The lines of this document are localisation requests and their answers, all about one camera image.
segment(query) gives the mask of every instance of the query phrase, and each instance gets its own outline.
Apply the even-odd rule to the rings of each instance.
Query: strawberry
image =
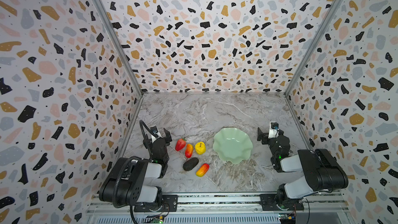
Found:
[[[187,142],[185,141],[185,139],[180,138],[180,139],[177,141],[177,143],[176,143],[176,151],[182,150],[182,148],[185,147],[185,144],[186,144],[186,143],[187,143]]]
[[[206,172],[209,170],[209,165],[207,164],[207,163],[204,163],[200,168],[199,168],[199,170],[196,172],[196,175],[198,176],[198,177],[202,177],[202,176],[204,176],[205,174],[206,174]]]
[[[185,150],[185,157],[190,158],[193,153],[193,146],[191,144],[187,144],[187,149]]]

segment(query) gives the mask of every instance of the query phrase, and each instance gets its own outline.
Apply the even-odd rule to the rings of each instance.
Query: patterned wall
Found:
[[[333,0],[103,0],[143,91],[281,92]]]
[[[289,99],[349,177],[359,224],[397,223],[397,0],[344,0]]]
[[[91,0],[0,0],[0,222],[82,223],[135,92]]]

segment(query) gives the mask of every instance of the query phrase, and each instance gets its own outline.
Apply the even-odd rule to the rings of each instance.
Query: marble tabletop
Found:
[[[268,146],[257,141],[257,128],[267,132],[269,122],[273,121],[290,138],[293,154],[306,148],[281,94],[145,94],[124,157],[149,158],[142,144],[139,120],[148,127],[156,125],[162,135],[163,128],[172,135],[167,147],[170,160],[166,175],[145,181],[147,185],[162,187],[163,192],[276,191],[280,184],[303,175],[276,172]],[[224,127],[236,127],[249,135],[253,150],[248,160],[234,165],[221,161],[213,151],[213,137]],[[193,152],[192,157],[199,158],[199,164],[189,172],[182,169],[187,160],[185,148],[179,152],[174,149],[179,138],[193,146],[200,141],[206,144],[204,154]],[[205,176],[197,177],[195,173],[204,163],[210,169]]]

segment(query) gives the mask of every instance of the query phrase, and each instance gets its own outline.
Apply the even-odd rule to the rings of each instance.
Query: fake strawberry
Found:
[[[187,144],[187,149],[185,150],[185,157],[190,158],[193,153],[193,146],[191,144]]]
[[[186,142],[185,139],[180,138],[180,139],[177,141],[177,143],[176,143],[176,151],[182,150],[182,148],[185,147],[185,144],[186,144],[186,143],[187,143],[187,142]]]

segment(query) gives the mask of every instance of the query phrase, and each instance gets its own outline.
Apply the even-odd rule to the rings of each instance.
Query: green bowl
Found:
[[[249,135],[241,130],[229,127],[222,128],[214,135],[213,150],[222,161],[238,164],[249,159],[253,144]]]

